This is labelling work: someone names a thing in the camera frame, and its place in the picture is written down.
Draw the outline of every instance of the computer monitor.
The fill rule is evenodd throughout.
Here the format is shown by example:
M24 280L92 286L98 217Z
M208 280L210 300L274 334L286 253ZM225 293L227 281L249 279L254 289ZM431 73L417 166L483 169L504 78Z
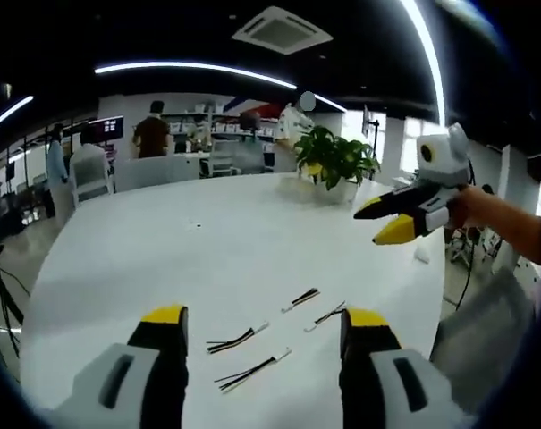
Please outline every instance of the computer monitor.
M102 143L104 141L120 139L123 137L123 117L98 119L90 121L81 131L81 143Z
M15 166L15 163L8 163L8 165L5 167L5 181L10 181L13 179L13 176L15 176Z

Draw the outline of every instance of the air conditioning vent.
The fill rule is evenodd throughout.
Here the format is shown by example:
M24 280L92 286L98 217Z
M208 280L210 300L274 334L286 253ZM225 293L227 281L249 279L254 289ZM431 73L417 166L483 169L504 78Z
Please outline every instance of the air conditioning vent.
M312 23L275 6L252 18L232 38L283 55L332 40L332 36Z

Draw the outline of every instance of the white plant pot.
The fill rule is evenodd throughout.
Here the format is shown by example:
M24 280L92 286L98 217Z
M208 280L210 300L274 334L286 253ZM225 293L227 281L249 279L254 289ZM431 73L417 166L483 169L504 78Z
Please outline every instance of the white plant pot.
M353 201L358 190L356 183L350 183L345 180L340 180L330 190L325 188L325 182L321 181L316 184L314 190L314 198L318 203L326 205L345 204Z

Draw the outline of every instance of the person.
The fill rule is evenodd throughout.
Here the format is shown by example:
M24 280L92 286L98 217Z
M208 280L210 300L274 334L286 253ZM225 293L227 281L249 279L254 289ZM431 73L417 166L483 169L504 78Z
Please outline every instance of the person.
M87 168L85 168L86 166L83 164L84 168L82 169L82 173L89 176L86 177L85 180L90 180L91 176L93 176L94 179L100 179L101 165L103 165L103 168L106 171L109 171L107 154L102 147L89 143L89 137L91 135L92 133L89 132L89 126L87 125L80 135L81 147L73 153L72 159L70 160L70 169L78 162L87 163L89 160ZM100 195L100 189L94 189L93 193Z
M314 122L304 114L300 105L302 94L306 91L296 90L292 102L286 105L280 114L275 130L275 172L295 172L296 153L294 145L304 133L314 128Z
M541 217L528 214L485 190L468 186L453 200L452 226L492 229L519 254L541 265ZM541 415L541 298L537 317L503 385L478 413L474 427L509 427L518 416Z
M47 186L54 201L55 221L63 228L73 212L72 190L68 184L67 170L63 161L62 149L63 125L57 123L52 129L47 152Z
M150 158L165 156L169 147L169 124L161 119L165 103L154 101L151 103L147 118L139 122L133 134L132 143L135 146L135 157Z

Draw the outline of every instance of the green plant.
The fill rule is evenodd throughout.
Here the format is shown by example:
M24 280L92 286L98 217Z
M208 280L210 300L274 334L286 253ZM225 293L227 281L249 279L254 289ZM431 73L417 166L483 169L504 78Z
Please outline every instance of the green plant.
M329 129L317 125L294 145L300 170L306 169L314 182L325 182L330 190L340 179L353 179L361 184L364 176L380 171L374 149L358 140L336 137Z

